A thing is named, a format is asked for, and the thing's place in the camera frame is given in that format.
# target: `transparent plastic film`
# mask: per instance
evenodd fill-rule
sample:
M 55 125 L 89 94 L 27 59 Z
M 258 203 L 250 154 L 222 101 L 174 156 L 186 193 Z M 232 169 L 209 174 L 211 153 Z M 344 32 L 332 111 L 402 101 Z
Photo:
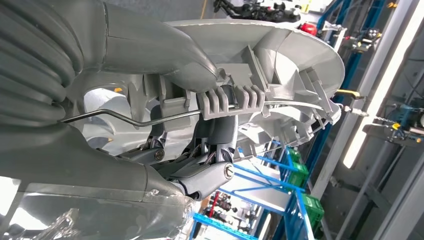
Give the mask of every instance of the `transparent plastic film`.
M 1 240 L 168 240 L 195 211 L 191 198 L 156 189 L 30 184 L 21 194 L 0 216 Z

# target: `yellow clamp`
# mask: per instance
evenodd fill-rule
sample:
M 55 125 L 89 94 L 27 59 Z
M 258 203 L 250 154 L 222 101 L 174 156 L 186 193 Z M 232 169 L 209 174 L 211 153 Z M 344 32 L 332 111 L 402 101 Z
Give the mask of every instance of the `yellow clamp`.
M 400 127 L 401 127 L 401 125 L 399 124 L 399 123 L 395 123 L 395 124 L 393 124 L 392 126 L 391 126 L 394 130 L 398 130 Z
M 394 9 L 394 8 L 396 8 L 398 6 L 398 4 L 397 3 L 394 3 L 394 2 L 390 2 L 389 4 L 387 4 L 387 7 L 389 8 L 389 9 Z
M 364 99 L 365 96 L 361 96 L 361 94 L 357 91 L 352 91 L 352 90 L 346 90 L 346 89 L 338 89 L 337 91 L 335 91 L 336 94 L 349 94 L 351 95 L 355 100 L 358 99 Z

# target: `red object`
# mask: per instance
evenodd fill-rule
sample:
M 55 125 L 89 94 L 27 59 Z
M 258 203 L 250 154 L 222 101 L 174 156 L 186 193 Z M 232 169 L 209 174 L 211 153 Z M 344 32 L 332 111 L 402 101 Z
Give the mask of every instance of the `red object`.
M 215 198 L 213 199 L 212 207 L 210 208 L 209 218 L 212 218 L 212 215 L 214 214 L 214 207 L 217 204 L 217 201 L 218 201 L 218 197 L 219 196 L 220 196 L 220 192 L 219 191 L 216 191 Z
M 310 35 L 317 35 L 317 27 L 310 23 L 304 23 L 302 26 L 300 26 L 300 30 L 310 34 Z

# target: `green plastic crate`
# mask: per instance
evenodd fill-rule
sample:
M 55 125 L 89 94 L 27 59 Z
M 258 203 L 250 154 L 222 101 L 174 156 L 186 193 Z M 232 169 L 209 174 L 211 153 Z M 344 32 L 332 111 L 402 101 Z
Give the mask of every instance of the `green plastic crate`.
M 290 177 L 288 178 L 288 183 L 293 184 L 297 187 L 302 187 L 305 181 L 308 178 L 308 169 L 305 165 L 293 162 L 293 167 L 298 169 L 298 172 L 291 172 Z
M 315 231 L 320 226 L 321 219 L 324 216 L 323 206 L 321 206 L 320 200 L 311 195 L 302 193 L 302 199 L 309 217 L 310 226 Z
M 293 148 L 289 147 L 288 154 L 290 154 L 290 158 L 291 158 L 291 161 L 293 161 L 293 163 L 298 163 L 298 164 L 301 163 L 300 161 L 301 154 L 297 150 L 294 150 Z

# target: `metal fitting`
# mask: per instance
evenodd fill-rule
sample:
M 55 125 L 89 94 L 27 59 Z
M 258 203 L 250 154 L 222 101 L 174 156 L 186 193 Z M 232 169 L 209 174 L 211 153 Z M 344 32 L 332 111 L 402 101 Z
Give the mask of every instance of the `metal fitting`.
M 232 179 L 234 176 L 234 166 L 231 163 L 228 163 L 224 167 L 224 176 L 226 179 Z
M 165 152 L 163 149 L 159 149 L 154 153 L 154 159 L 156 161 L 161 161 L 165 157 Z

